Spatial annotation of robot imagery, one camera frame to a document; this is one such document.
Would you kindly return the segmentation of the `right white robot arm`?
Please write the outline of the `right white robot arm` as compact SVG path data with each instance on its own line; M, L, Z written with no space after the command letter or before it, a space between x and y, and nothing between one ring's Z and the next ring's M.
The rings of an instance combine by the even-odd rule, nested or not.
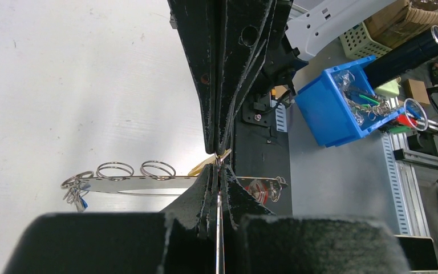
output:
M200 102L205 151L221 155L259 75L301 69L332 40L389 5L323 1L290 19L292 1L169 1Z

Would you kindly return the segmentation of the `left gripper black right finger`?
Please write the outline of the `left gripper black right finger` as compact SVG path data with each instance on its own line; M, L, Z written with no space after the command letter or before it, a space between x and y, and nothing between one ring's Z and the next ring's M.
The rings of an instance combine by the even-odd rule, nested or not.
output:
M226 273L407 273L403 250L380 221L357 216L279 216L233 171L221 171Z

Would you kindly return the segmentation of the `red tagged key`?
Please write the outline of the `red tagged key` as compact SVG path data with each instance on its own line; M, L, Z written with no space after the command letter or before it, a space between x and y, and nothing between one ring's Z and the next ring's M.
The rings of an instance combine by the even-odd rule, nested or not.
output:
M278 200L277 191L268 188L267 184L259 179L253 180L247 187L245 187L245 189L263 205L268 201L276 203Z

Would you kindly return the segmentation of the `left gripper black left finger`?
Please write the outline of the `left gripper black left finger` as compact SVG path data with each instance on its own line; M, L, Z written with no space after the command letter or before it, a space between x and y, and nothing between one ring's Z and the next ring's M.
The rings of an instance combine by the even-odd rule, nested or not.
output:
M24 231L5 273L209 273L206 166L159 212L50 213Z

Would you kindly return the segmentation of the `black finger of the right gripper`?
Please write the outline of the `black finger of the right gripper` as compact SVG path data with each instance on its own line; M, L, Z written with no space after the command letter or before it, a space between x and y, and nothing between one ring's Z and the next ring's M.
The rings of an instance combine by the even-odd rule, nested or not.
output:
M234 117L284 32L292 1L221 1L216 70L215 153L227 149Z
M205 151L214 154L216 99L215 1L169 1L200 102Z

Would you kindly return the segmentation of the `blue tagged key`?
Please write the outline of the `blue tagged key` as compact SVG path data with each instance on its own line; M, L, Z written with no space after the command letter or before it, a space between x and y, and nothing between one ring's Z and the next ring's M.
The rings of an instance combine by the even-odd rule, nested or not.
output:
M80 195L78 195L75 198L74 205L75 205L76 210L78 212L84 212L87 209L87 207L88 207L88 204L86 203L86 201Z

